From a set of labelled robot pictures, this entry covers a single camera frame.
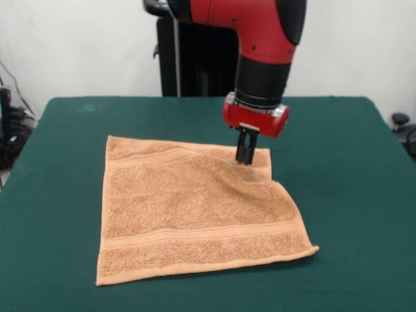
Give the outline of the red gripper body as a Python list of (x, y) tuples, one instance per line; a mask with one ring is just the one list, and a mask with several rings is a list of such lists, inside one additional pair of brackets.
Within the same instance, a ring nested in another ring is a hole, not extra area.
[(224, 101), (223, 117), (227, 125), (239, 129), (251, 129), (260, 135), (276, 138), (283, 131), (289, 118), (290, 108), (280, 104), (275, 109), (255, 109), (243, 105), (230, 92)]

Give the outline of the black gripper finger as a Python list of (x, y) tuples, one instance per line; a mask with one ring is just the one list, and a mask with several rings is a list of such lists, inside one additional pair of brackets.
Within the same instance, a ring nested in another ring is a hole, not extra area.
[(246, 132), (248, 136), (248, 143), (246, 145), (246, 152), (245, 152), (245, 165), (252, 165), (254, 154), (255, 154), (255, 148), (257, 145), (257, 131), (247, 131)]
[(239, 137), (237, 141), (237, 152), (235, 156), (235, 160), (238, 163), (245, 163), (245, 155), (246, 155), (246, 136), (247, 132), (245, 128), (239, 129)]

